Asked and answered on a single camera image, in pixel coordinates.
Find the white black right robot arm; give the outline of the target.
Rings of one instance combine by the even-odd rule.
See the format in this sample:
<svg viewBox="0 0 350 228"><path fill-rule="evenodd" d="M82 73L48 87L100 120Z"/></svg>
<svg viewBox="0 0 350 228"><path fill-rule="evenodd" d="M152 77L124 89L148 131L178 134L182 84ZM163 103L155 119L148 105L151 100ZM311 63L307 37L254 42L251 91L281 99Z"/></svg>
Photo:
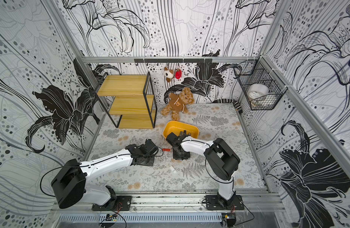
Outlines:
<svg viewBox="0 0 350 228"><path fill-rule="evenodd" d="M187 134L177 136L170 133L166 141L172 146L176 160L186 160L190 158L190 153L204 156L205 163L218 177L214 180L219 183L219 197L227 201L234 198L233 174L238 170L240 158L223 139L204 141Z"/></svg>

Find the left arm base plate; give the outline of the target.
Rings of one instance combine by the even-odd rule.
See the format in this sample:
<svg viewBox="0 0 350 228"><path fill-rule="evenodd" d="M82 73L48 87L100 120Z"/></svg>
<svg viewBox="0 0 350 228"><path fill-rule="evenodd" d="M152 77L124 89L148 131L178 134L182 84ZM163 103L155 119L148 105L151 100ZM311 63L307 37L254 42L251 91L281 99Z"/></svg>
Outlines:
<svg viewBox="0 0 350 228"><path fill-rule="evenodd" d="M116 198L111 198L104 205L93 204L93 211L129 211L132 203L132 196L117 196Z"/></svg>

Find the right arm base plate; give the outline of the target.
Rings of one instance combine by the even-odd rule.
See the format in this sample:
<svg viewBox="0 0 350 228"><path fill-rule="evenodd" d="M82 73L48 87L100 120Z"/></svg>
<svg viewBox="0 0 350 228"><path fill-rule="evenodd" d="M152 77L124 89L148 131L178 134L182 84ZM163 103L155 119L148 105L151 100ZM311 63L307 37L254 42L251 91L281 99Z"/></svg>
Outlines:
<svg viewBox="0 0 350 228"><path fill-rule="evenodd" d="M209 211L243 211L245 209L240 195L233 195L229 200L219 195L206 195L202 203Z"/></svg>

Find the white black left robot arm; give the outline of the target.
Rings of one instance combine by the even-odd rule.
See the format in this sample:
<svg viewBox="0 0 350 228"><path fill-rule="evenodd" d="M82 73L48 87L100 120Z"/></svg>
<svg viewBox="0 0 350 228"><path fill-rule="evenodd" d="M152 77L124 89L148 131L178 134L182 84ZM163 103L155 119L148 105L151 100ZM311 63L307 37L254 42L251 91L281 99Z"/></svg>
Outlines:
<svg viewBox="0 0 350 228"><path fill-rule="evenodd" d="M100 187L93 180L118 169L141 165L153 166L159 148L147 139L144 144L131 144L124 149L99 159L65 163L51 182L60 209L77 203L92 203L93 210L121 209L128 211L131 197L119 197L110 186Z"/></svg>

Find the white usb flash drive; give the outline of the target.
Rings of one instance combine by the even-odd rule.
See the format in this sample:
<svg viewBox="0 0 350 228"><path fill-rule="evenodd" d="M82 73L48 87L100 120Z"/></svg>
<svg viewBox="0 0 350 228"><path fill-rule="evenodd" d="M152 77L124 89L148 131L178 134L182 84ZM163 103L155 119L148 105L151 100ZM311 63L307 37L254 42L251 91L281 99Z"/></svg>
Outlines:
<svg viewBox="0 0 350 228"><path fill-rule="evenodd" d="M175 169L173 166L170 166L170 170L171 170L174 174L177 173L176 169Z"/></svg>

